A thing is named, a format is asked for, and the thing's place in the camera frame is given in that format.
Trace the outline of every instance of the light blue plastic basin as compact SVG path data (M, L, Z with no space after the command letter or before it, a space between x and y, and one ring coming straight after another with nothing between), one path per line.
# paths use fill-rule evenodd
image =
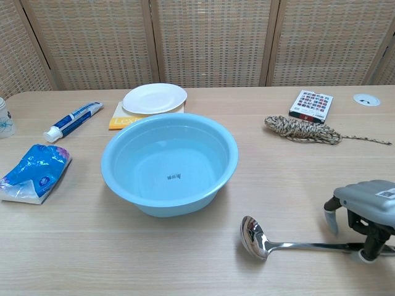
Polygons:
M166 113L118 132L101 160L102 176L121 198L151 216L208 205L236 170L238 148L222 125L199 115Z

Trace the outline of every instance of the white plate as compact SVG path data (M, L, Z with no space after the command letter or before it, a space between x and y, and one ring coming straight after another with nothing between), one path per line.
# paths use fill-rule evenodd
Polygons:
M158 114L177 108L186 100L186 91L170 83L152 83L132 89L122 107L131 113Z

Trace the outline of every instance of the wooden table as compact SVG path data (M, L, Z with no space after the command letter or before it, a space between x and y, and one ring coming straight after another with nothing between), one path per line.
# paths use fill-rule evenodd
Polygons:
M323 204L337 187L395 180L395 146L298 144L262 129L267 115L286 115L302 89L335 97L326 123L336 131L395 142L395 86L187 89L186 112L226 126L239 165L209 206L164 219L117 197L101 178L102 151L116 134L109 120L128 90L7 100L18 131L0 140L1 176L31 145L45 144L43 131L65 114L89 101L105 107L56 143L73 161L44 204L0 203L0 295L393 295L395 258L366 265L343 253L284 250L262 263L240 244L244 215L273 241L362 242L344 208L335 238ZM356 104L356 93L381 105Z

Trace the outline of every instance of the woven screen panel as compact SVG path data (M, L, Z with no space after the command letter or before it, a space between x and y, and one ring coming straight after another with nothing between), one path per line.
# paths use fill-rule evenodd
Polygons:
M30 1L66 89L152 83L140 0Z
M390 55L389 59L382 65L384 67L380 77L378 77L377 84L395 84L395 44L390 51L388 51Z
M156 2L165 82L182 87L258 86L269 0Z
M14 3L0 0L0 97L49 90L49 80Z
M361 84L394 17L394 0L288 0L272 85Z

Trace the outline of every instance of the round cable hole cover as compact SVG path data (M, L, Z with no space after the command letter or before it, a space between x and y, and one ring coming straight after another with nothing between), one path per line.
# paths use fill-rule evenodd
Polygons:
M378 98L373 97L369 94L355 94L354 101L356 101L361 105L369 106L369 107L375 107L381 104Z

